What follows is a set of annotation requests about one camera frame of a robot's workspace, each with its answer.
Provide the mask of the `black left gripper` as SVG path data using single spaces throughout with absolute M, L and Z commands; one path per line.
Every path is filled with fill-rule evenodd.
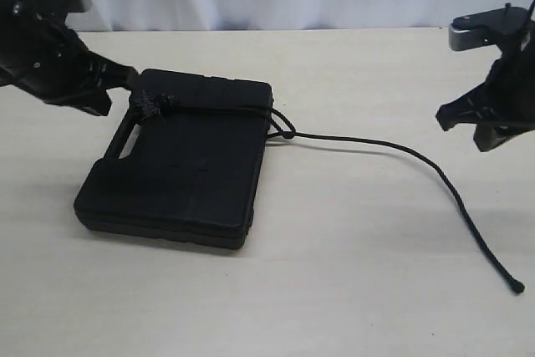
M 1 84 L 13 84 L 43 102 L 107 116 L 107 90 L 132 90 L 138 71 L 91 52 L 67 27 L 67 15 L 24 0 L 1 0 Z

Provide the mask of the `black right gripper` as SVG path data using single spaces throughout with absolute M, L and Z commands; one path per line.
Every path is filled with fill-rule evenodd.
M 502 52 L 486 83 L 441 105 L 436 120 L 443 131 L 475 126 L 473 141 L 480 152 L 534 131 L 534 33 Z

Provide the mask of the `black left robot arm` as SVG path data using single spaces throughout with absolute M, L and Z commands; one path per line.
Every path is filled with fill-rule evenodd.
M 139 74 L 91 51 L 66 19 L 91 0 L 1 0 L 1 84 L 47 105 L 106 116 L 108 90 L 131 90 Z

